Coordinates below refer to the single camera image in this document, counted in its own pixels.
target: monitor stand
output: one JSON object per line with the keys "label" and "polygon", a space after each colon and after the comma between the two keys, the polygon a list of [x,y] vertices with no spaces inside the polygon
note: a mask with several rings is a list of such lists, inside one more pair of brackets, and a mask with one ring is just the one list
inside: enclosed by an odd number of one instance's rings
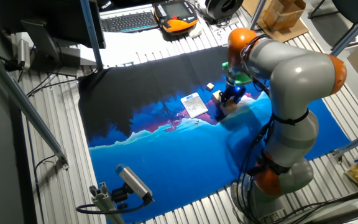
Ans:
{"label": "monitor stand", "polygon": [[63,67],[79,69],[80,65],[96,66],[96,62],[81,58],[79,49],[62,47],[59,44],[56,46],[45,27],[45,21],[28,19],[21,22],[37,47],[31,56],[31,70],[51,73]]}

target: keyboard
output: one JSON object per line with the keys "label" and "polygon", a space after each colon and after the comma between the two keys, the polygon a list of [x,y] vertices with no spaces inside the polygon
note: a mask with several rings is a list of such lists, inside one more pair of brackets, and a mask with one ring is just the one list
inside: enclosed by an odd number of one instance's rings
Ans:
{"label": "keyboard", "polygon": [[158,27],[152,12],[102,19],[105,32],[135,32]]}

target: green object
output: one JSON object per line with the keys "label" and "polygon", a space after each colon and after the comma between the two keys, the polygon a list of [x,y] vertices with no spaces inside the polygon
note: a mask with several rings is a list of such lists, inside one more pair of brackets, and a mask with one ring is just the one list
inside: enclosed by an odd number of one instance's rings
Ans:
{"label": "green object", "polygon": [[234,84],[236,85],[246,85],[248,83],[252,83],[252,79],[244,72],[237,72],[237,75],[233,75],[229,72],[227,75],[230,79],[234,80]]}
{"label": "green object", "polygon": [[229,68],[229,62],[223,62],[222,63],[222,68],[223,69],[228,69]]}

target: aluminum slotted table surface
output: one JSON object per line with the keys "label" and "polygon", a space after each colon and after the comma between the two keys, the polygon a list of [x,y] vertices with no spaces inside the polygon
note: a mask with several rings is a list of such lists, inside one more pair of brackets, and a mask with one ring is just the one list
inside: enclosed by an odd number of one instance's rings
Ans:
{"label": "aluminum slotted table surface", "polygon": [[[105,12],[101,14],[101,17],[150,10],[150,6],[134,7],[115,11],[114,13]],[[243,8],[236,12],[236,17],[238,22],[224,28],[225,32],[228,33],[237,27],[248,27],[251,18]],[[158,60],[221,45],[220,37],[222,35],[219,35],[213,27],[208,26],[201,19],[199,23],[203,27],[203,33],[199,37],[194,39],[191,37],[183,38],[183,36],[172,37],[166,49],[159,52],[137,54],[138,58],[134,63],[146,63],[150,60]],[[289,40],[286,44],[317,52],[321,51],[310,33],[305,33],[293,40]],[[89,73],[91,73],[90,69],[83,68],[78,71],[78,76]],[[46,77],[46,74],[36,73],[32,73],[31,76],[24,75],[20,84],[21,88],[25,93],[28,93]],[[72,79],[74,78],[63,75],[51,75],[47,83],[54,84]],[[55,167],[57,164],[56,158],[48,160],[48,162],[39,167],[37,176],[39,180],[42,180],[40,183],[40,202],[35,191],[34,172],[30,169],[39,223],[42,223],[40,204],[45,223],[106,223],[104,216],[84,215],[77,213],[75,210],[76,206],[91,203],[88,187],[98,184],[94,176],[78,111],[79,98],[76,82],[55,85],[51,89],[43,89],[43,91],[30,98],[51,132],[56,136],[59,144],[65,149],[70,162],[68,170]],[[358,101],[352,97],[351,90],[342,88],[339,93],[325,98],[324,102],[347,137],[350,140],[357,138]],[[28,123],[24,115],[23,121],[29,165],[33,167],[34,164],[42,159],[53,155],[53,152],[31,124],[27,127]],[[311,161],[315,175],[313,181],[305,188],[283,196],[281,200],[284,204],[284,210],[279,215],[284,216],[310,203],[323,202],[358,191],[355,185],[343,174],[357,156],[358,147],[345,153],[342,164],[334,161],[331,155],[321,156]],[[144,223],[243,223],[243,215],[241,213],[236,215],[236,211],[237,209],[233,206],[230,198],[230,188],[224,187],[215,192],[215,194]]]}

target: metal frame bar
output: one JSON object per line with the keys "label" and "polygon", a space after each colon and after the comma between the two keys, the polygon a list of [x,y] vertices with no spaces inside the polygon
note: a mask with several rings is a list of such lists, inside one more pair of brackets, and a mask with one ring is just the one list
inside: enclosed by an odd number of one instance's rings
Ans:
{"label": "metal frame bar", "polygon": [[345,38],[343,38],[340,43],[337,44],[337,46],[335,46],[335,48],[333,49],[333,51],[330,53],[333,56],[338,56],[350,43],[351,41],[358,35],[358,24],[356,25],[356,27],[354,29],[352,29],[350,31],[350,33],[348,33],[346,35]]}
{"label": "metal frame bar", "polygon": [[350,142],[349,144],[347,144],[346,146],[340,147],[339,149],[336,149],[335,151],[332,152],[334,158],[338,161],[340,161],[341,157],[343,156],[343,154],[345,152],[348,152],[352,149],[354,149],[355,147],[358,146],[358,138],[353,140],[352,142]]}
{"label": "metal frame bar", "polygon": [[20,86],[5,71],[2,63],[0,62],[0,84],[7,91],[8,95],[13,99],[15,104],[20,108],[20,110],[25,114],[25,116],[32,123],[34,128],[39,132],[51,150],[57,155],[57,157],[62,161],[63,168],[68,168],[67,156],[62,151],[59,143],[57,142],[55,136],[50,132],[48,126],[44,123],[41,116],[38,114],[37,110],[33,107],[29,99],[23,93]]}
{"label": "metal frame bar", "polygon": [[256,5],[254,16],[252,16],[251,23],[249,26],[250,30],[254,30],[256,23],[258,23],[258,19],[265,7],[266,0],[259,0],[258,5]]}
{"label": "metal frame bar", "polygon": [[90,3],[88,0],[80,0],[80,2],[86,22],[86,28],[88,30],[89,39],[91,40],[91,46],[96,60],[96,68],[100,72],[101,70],[103,70],[103,63],[102,63],[102,58],[100,56],[98,38],[96,36],[96,31],[94,29]]}

